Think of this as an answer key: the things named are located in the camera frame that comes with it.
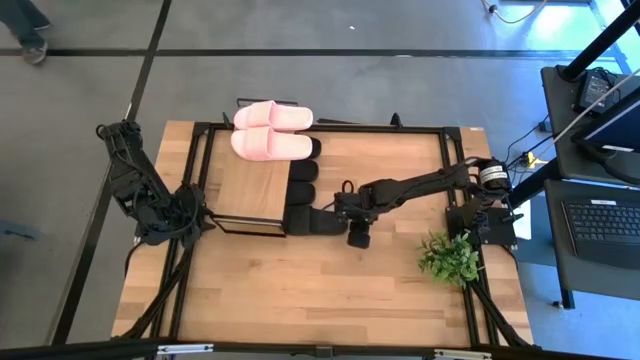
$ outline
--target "monitor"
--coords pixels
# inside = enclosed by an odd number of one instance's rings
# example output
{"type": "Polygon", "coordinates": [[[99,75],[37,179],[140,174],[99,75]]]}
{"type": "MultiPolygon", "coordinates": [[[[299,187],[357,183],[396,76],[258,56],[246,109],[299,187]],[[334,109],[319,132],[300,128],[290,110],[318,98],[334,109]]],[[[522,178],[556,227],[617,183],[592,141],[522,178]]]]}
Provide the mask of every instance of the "monitor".
{"type": "Polygon", "coordinates": [[[640,88],[591,120],[571,139],[599,149],[640,153],[640,88]]]}

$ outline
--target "artificial plant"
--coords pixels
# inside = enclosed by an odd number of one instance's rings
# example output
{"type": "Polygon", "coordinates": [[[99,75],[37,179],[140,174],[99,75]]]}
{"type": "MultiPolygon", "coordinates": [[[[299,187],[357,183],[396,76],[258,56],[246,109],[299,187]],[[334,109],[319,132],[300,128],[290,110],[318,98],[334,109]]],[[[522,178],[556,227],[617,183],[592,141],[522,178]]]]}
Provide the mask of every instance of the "artificial plant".
{"type": "Polygon", "coordinates": [[[466,287],[467,281],[478,279],[478,252],[469,243],[469,234],[456,235],[449,240],[446,232],[430,234],[420,246],[418,267],[424,273],[429,270],[436,281],[466,287]]]}

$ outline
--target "person's foot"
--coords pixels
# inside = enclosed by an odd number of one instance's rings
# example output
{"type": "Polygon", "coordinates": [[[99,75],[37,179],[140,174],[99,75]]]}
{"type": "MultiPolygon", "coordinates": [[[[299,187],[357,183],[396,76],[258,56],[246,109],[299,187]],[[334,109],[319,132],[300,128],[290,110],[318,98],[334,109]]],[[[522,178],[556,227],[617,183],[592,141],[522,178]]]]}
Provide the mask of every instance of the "person's foot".
{"type": "Polygon", "coordinates": [[[46,30],[46,29],[48,29],[48,28],[50,28],[50,27],[51,27],[51,23],[48,23],[48,24],[46,24],[46,25],[36,26],[36,27],[34,27],[34,28],[33,28],[33,30],[35,30],[35,31],[41,31],[41,30],[46,30]]]}
{"type": "Polygon", "coordinates": [[[47,57],[47,42],[43,46],[31,46],[22,49],[22,58],[28,64],[36,65],[47,57]]]}

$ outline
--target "concrete floor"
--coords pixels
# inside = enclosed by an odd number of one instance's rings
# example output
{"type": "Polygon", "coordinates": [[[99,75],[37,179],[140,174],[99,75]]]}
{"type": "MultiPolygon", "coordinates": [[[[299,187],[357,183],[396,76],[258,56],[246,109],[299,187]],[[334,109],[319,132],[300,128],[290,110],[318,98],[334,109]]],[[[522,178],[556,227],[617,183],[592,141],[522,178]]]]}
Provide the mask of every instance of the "concrete floor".
{"type": "MultiPolygon", "coordinates": [[[[616,1],[599,4],[613,14],[616,1]]],[[[52,48],[146,48],[162,1],[35,3],[55,23],[45,33],[52,48]]],[[[530,8],[501,6],[509,18],[530,8]]],[[[468,0],[174,0],[160,48],[579,50],[598,31],[591,9],[580,5],[548,5],[521,24],[505,25],[487,18],[480,1],[468,0]]],[[[0,31],[0,48],[11,47],[13,39],[0,31]]],[[[637,61],[625,54],[630,64],[637,61]]],[[[568,60],[162,57],[153,63],[137,120],[151,158],[165,121],[216,121],[222,111],[233,113],[237,97],[298,101],[317,116],[363,123],[387,123],[398,112],[405,124],[482,126],[493,154],[504,158],[507,145],[546,115],[540,68],[568,60]]],[[[603,60],[598,65],[619,71],[612,59],[603,60]]],[[[47,339],[105,172],[107,156],[93,130],[124,116],[141,65],[141,57],[51,57],[33,68],[0,57],[0,219],[42,234],[35,242],[0,240],[2,348],[47,339]]],[[[543,136],[532,135],[512,154],[543,136]]],[[[111,206],[70,341],[109,337],[132,233],[133,222],[111,206]]],[[[535,342],[640,358],[633,341],[640,337],[634,321],[640,302],[580,293],[576,310],[557,310],[548,305],[559,298],[554,271],[520,266],[535,342]]]]}

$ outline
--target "pink slide sandal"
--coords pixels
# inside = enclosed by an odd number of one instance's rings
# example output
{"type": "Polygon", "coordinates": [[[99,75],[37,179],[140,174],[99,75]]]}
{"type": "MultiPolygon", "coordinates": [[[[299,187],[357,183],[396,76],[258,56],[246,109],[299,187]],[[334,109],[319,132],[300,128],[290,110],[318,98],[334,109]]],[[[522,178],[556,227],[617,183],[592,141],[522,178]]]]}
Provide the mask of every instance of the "pink slide sandal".
{"type": "Polygon", "coordinates": [[[309,108],[278,105],[270,100],[238,110],[233,124],[240,130],[269,126],[274,130],[297,131],[308,129],[313,124],[313,113],[309,108]]]}
{"type": "Polygon", "coordinates": [[[302,160],[311,155],[313,143],[308,136],[282,134],[264,126],[234,131],[231,147],[245,160],[302,160]]]}

